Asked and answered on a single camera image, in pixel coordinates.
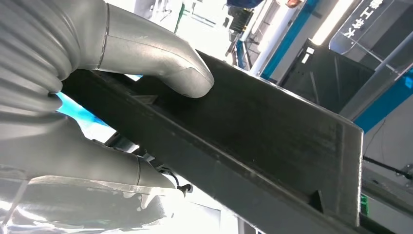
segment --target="sign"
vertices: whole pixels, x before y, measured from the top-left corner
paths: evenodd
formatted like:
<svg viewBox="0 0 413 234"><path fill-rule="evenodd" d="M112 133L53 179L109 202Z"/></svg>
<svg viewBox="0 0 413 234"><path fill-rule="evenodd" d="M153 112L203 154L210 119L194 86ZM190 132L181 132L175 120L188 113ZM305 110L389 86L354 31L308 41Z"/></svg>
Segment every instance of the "sign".
<svg viewBox="0 0 413 234"><path fill-rule="evenodd" d="M330 40L331 50L345 54L370 29L394 0L364 0Z"/></svg>

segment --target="blue stripe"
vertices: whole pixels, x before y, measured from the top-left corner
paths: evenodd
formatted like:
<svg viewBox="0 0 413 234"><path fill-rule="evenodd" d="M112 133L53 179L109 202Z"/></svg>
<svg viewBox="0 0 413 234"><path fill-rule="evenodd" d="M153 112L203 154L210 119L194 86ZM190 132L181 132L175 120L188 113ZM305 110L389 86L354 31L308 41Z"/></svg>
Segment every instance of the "blue stripe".
<svg viewBox="0 0 413 234"><path fill-rule="evenodd" d="M310 18L310 15L313 13L318 2L319 0L308 0L305 3L305 6L302 7L301 12L297 15L296 20L291 25L290 29L280 43L279 47L276 49L274 55L271 57L267 66L264 68L264 71L261 74L262 78L270 79L271 74L275 71L281 59L287 53L287 50L290 48L298 33L304 27L308 18Z"/></svg>
<svg viewBox="0 0 413 234"><path fill-rule="evenodd" d="M245 66L244 66L244 63L243 63L243 55L244 55L243 42L238 40L237 44L235 46L237 48L238 67L244 69Z"/></svg>
<svg viewBox="0 0 413 234"><path fill-rule="evenodd" d="M367 133L413 94L413 69L383 93L355 121Z"/></svg>

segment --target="blue panel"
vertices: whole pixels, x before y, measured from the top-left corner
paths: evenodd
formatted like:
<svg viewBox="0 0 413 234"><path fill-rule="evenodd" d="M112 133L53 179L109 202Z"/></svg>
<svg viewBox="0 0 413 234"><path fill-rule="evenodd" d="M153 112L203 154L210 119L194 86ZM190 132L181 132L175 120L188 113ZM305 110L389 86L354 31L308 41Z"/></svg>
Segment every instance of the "blue panel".
<svg viewBox="0 0 413 234"><path fill-rule="evenodd" d="M243 63L243 55L244 55L244 49L243 49L243 42L238 40L237 44L235 45L237 48L237 61L238 61L238 67L240 68L245 68L244 63Z"/></svg>
<svg viewBox="0 0 413 234"><path fill-rule="evenodd" d="M63 105L57 111L74 118L79 123L79 125L88 127L90 124L95 122L107 126L105 122L94 116L92 113L87 111L85 108L77 104L75 101L73 101L63 93L58 93L57 96L59 96L63 103Z"/></svg>
<svg viewBox="0 0 413 234"><path fill-rule="evenodd" d="M294 39L297 37L298 33L304 27L310 15L313 13L317 6L319 0L308 0L305 6L302 8L301 12L297 15L296 20L291 25L284 39L281 41L279 47L276 49L274 55L271 57L267 66L264 68L261 77L264 79L270 79L271 74L275 71L281 59L287 53L288 48L290 48Z"/></svg>
<svg viewBox="0 0 413 234"><path fill-rule="evenodd" d="M413 94L413 69L383 93L354 123L367 133Z"/></svg>

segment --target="wire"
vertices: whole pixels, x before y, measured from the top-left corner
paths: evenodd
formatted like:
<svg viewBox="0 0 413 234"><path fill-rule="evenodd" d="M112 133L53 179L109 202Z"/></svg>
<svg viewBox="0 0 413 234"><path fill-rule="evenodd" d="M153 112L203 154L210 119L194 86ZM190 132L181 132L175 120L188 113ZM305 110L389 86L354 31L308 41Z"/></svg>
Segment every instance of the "wire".
<svg viewBox="0 0 413 234"><path fill-rule="evenodd" d="M369 158L369 157L367 157L367 156L363 156L363 160L364 160L364 161L367 161L367 162L370 162L370 163L372 163L372 164L375 164L375 165L377 165L377 166L380 166L380 167L382 167L382 168L385 168L385 169L387 169L387 170L396 172L396 173L404 176L406 179L409 179L409 180L412 180L412 179L413 179L413 175L409 174L408 172L401 171L401 170L399 170L399 169L397 169L397 168L391 167L391 166L389 166L389 165L387 165L387 164L381 163L381 162L379 162L379 161L377 161L377 160L374 160L374 159L372 159L372 158Z"/></svg>
<svg viewBox="0 0 413 234"><path fill-rule="evenodd" d="M370 144L373 142L373 140L374 140L375 136L377 135L378 131L380 131L380 129L384 126L384 123L385 123L385 122L386 122L386 119L384 119L384 121L381 123L380 127L379 127L379 128L375 131L375 133L373 134L372 139L371 139L370 142L367 144L366 152L364 153L365 155L366 155L366 153L367 153L367 150L368 150L369 147L370 147Z"/></svg>
<svg viewBox="0 0 413 234"><path fill-rule="evenodd" d="M159 169L159 172L164 171L165 174L173 177L175 179L176 182L176 186L179 186L179 181L178 178L175 176L175 174L172 172L171 169L167 168L167 167L162 167L161 169Z"/></svg>
<svg viewBox="0 0 413 234"><path fill-rule="evenodd" d="M370 162L370 163L372 163L372 164L375 164L375 165L377 165L377 166L379 166L379 167L382 167L382 168L384 168L384 169L387 169L387 170L396 172L396 173L404 176L406 179L412 180L412 179L413 179L413 175L411 175L410 173L401 171L401 170L399 170L399 169L397 169L397 168L394 168L394 167L392 167L392 166L389 166L389 165L387 165L387 164L384 164L384 163L382 163L382 162L379 162L379 161L377 161L377 160L375 160L375 159L372 159L372 158L366 156L366 153L367 153L367 150L368 150L369 147L370 147L370 144L373 142L375 136L376 136L377 133L380 131L380 129L383 128L385 122L386 122L386 119L384 119L384 121L382 122L382 124L380 125L380 127L379 127L379 128L376 130L376 132L373 134L373 137L372 137L372 139L370 140L369 144L367 144L366 152L365 152L364 155L363 155L363 160L366 161L366 162Z"/></svg>

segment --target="black metal beam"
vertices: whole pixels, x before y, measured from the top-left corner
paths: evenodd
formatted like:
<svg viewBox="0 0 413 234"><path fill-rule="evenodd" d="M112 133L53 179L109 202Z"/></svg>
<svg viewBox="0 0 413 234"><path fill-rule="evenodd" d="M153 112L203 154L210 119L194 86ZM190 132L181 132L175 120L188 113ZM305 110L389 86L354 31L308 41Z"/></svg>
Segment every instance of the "black metal beam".
<svg viewBox="0 0 413 234"><path fill-rule="evenodd" d="M78 70L63 92L266 233L355 233L361 131L339 116L202 55L203 98L154 78ZM145 105L135 95L158 95ZM320 191L325 214L309 205Z"/></svg>

